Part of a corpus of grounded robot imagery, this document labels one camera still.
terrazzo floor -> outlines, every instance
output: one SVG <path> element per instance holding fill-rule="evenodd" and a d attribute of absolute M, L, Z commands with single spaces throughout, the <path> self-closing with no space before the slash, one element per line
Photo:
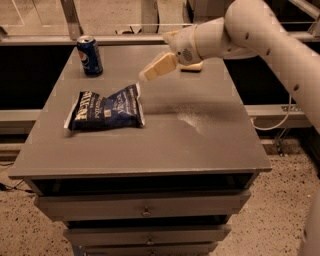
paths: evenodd
<path fill-rule="evenodd" d="M 210 256 L 296 256 L 313 195 L 318 167 L 296 137 L 284 140 L 286 156 L 265 146 L 273 170 L 262 173 L 252 196 L 229 220 L 232 231 Z M 15 186 L 0 167 L 0 183 Z M 28 189 L 24 184 L 19 189 Z M 71 256 L 64 225 L 52 223 L 34 205 L 35 195 L 0 191 L 0 256 Z"/>

